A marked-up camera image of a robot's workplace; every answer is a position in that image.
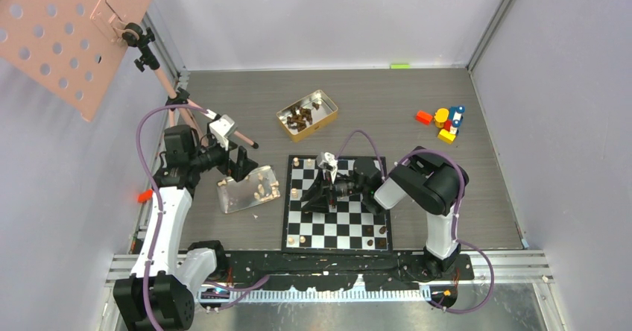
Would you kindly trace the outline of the black white chessboard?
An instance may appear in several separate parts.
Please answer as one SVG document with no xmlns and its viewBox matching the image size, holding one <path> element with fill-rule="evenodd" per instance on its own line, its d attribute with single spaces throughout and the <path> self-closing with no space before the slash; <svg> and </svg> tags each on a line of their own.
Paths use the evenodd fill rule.
<svg viewBox="0 0 632 331">
<path fill-rule="evenodd" d="M 315 155 L 291 154 L 287 160 L 285 204 L 281 250 L 286 253 L 382 254 L 393 250 L 391 216 L 388 212 L 374 215 L 361 203 L 362 196 L 340 198 L 329 213 L 302 212 L 300 198 L 317 177 Z M 291 189 L 299 191 L 299 199 L 291 197 Z M 379 229 L 387 227 L 385 234 Z M 306 243 L 300 244 L 300 237 Z M 295 240 L 288 244 L 288 238 Z M 372 239 L 373 246 L 367 246 Z M 376 246 L 376 239 L 385 239 L 387 247 Z"/>
</svg>

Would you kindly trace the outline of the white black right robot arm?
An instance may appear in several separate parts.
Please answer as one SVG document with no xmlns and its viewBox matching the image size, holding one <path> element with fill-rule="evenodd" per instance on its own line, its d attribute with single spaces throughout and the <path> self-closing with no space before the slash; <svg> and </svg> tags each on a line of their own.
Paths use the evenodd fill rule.
<svg viewBox="0 0 632 331">
<path fill-rule="evenodd" d="M 469 182 L 465 170 L 442 154 L 421 146 L 391 170 L 380 157 L 357 157 L 342 161 L 323 153 L 313 169 L 312 184 L 298 204 L 303 213 L 337 215 L 350 211 L 344 201 L 357 201 L 362 212 L 383 218 L 401 200 L 410 197 L 426 212 L 428 235 L 421 257 L 421 272 L 444 279 L 455 270 L 461 252 L 457 240 L 457 214 Z"/>
</svg>

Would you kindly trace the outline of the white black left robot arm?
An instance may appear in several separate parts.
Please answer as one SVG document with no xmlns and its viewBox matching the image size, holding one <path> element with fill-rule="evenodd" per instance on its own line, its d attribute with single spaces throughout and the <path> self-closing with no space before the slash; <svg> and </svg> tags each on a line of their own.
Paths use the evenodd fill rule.
<svg viewBox="0 0 632 331">
<path fill-rule="evenodd" d="M 247 149 L 216 140 L 203 146 L 188 125 L 165 130 L 162 162 L 152 177 L 150 224 L 129 277 L 118 279 L 113 297 L 128 330 L 188 330 L 194 318 L 194 295 L 206 279 L 223 280 L 228 258 L 218 240 L 190 244 L 178 259 L 186 216 L 202 173 L 217 169 L 236 182 L 258 163 Z"/>
</svg>

